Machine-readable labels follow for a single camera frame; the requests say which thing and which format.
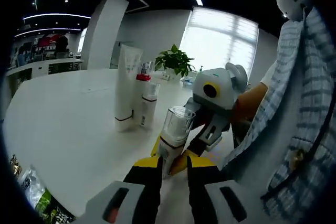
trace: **striped shirt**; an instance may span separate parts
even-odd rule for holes
[[[286,22],[280,33],[275,72],[245,139],[223,161],[232,170],[234,160],[245,153],[265,130],[278,110],[289,84],[298,55],[302,55],[303,81],[299,112],[283,158],[268,189],[277,187],[291,173],[290,162],[298,150],[307,153],[326,118],[331,103],[336,72],[336,51],[321,16],[313,10],[302,22]],[[309,209],[327,183],[331,166],[336,164],[336,113],[331,118],[308,169],[279,193],[264,202],[265,212],[274,218],[296,222]]]

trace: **product package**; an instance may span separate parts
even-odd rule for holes
[[[42,184],[33,167],[24,172],[19,184],[31,206],[46,224],[70,223],[76,219]]]
[[[142,49],[121,45],[114,104],[114,127],[119,132],[134,125],[132,92],[142,53]]]
[[[10,167],[12,169],[12,172],[13,172],[14,176],[16,177],[16,179],[18,179],[20,174],[21,174],[22,168],[21,168],[15,154],[11,157],[9,163],[10,163]]]

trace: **shirt button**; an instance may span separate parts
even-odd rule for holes
[[[293,172],[296,168],[298,168],[299,164],[303,161],[305,151],[303,149],[299,149],[293,152],[291,161],[289,163],[289,168],[291,172]]]

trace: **white wall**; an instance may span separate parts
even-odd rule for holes
[[[143,49],[142,61],[155,60],[173,44],[180,46],[190,10],[152,10],[124,16],[117,41]]]
[[[102,0],[92,14],[81,52],[82,69],[110,68],[114,43],[128,2]]]
[[[170,49],[173,44],[180,46],[190,13],[189,10],[153,10],[127,14],[121,22],[117,42],[143,49],[142,61],[155,60],[159,52]],[[252,86],[260,82],[276,60],[277,47],[278,38],[259,29],[255,60],[249,78]],[[115,55],[112,56],[112,63],[118,62],[118,59],[113,60]]]
[[[277,58],[278,38],[259,29],[257,51],[251,70],[249,83],[257,85],[266,74],[268,68]]]

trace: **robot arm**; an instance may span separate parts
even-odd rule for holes
[[[233,180],[224,181],[204,157],[188,157],[189,204],[194,222],[208,224],[271,223],[260,196]],[[154,224],[160,205],[162,157],[137,161],[123,182],[114,181],[87,202],[74,224]]]
[[[221,139],[223,131],[230,127],[229,119],[238,96],[247,86],[247,75],[240,65],[227,63],[226,68],[205,70],[196,77],[193,97],[185,105],[196,113],[194,126],[206,115],[206,123],[192,140],[188,149],[200,156],[205,150],[210,151]]]

